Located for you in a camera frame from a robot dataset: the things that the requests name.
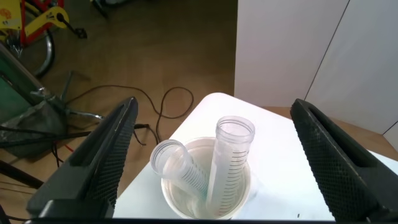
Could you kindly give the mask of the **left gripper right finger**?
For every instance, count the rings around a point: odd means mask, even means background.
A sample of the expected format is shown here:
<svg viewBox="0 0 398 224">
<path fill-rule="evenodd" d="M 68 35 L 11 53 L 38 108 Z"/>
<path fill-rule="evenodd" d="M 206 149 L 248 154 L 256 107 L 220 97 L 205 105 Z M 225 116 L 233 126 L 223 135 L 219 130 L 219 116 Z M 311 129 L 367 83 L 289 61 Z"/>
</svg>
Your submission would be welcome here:
<svg viewBox="0 0 398 224">
<path fill-rule="evenodd" d="M 313 104 L 290 115 L 329 211 L 338 222 L 397 221 L 397 174 Z"/>
</svg>

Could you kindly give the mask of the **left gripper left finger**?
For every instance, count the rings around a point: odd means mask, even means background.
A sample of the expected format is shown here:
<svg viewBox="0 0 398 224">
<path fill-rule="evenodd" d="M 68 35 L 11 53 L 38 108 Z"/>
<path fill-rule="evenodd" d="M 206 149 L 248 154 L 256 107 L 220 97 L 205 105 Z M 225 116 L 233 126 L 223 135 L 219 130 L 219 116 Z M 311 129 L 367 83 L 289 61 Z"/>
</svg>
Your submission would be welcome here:
<svg viewBox="0 0 398 224">
<path fill-rule="evenodd" d="M 137 114 L 134 97 L 117 105 L 30 198 L 30 216 L 111 217 Z"/>
</svg>

